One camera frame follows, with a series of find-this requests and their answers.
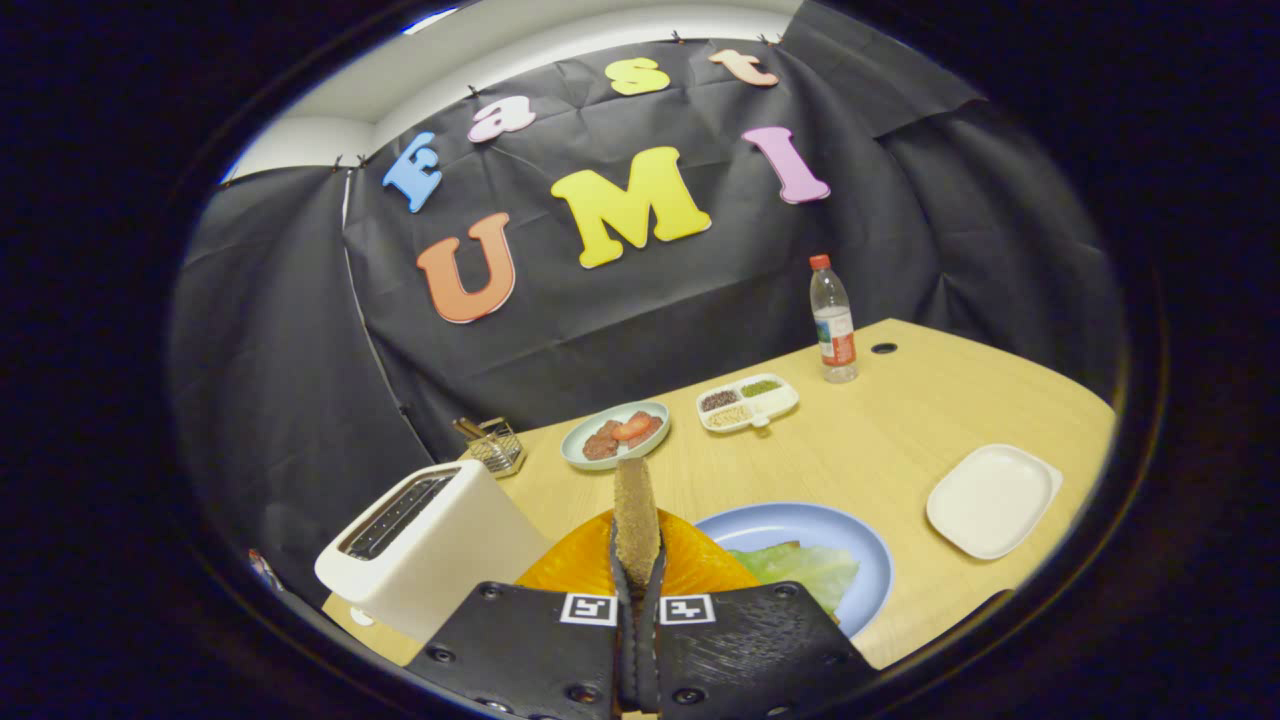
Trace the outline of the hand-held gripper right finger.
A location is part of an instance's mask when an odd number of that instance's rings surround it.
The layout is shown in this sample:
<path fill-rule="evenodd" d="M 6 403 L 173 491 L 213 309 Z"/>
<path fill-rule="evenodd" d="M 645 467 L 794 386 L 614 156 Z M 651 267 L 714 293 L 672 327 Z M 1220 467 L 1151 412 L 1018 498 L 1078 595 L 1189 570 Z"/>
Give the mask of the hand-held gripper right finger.
<path fill-rule="evenodd" d="M 736 553 L 794 552 L 754 587 L 659 602 L 657 716 L 859 714 L 879 679 L 852 642 L 879 612 L 878 533 L 840 510 L 728 510 L 699 528 Z"/>

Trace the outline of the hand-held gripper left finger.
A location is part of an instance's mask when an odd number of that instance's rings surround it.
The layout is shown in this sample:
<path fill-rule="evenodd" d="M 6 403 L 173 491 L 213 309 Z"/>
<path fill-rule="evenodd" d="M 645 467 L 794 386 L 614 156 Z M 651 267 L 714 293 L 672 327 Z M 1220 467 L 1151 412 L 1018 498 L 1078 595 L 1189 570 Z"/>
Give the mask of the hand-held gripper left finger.
<path fill-rule="evenodd" d="M 634 610 L 604 511 L 516 582 L 476 584 L 407 669 L 492 714 L 621 719 L 636 708 Z"/>

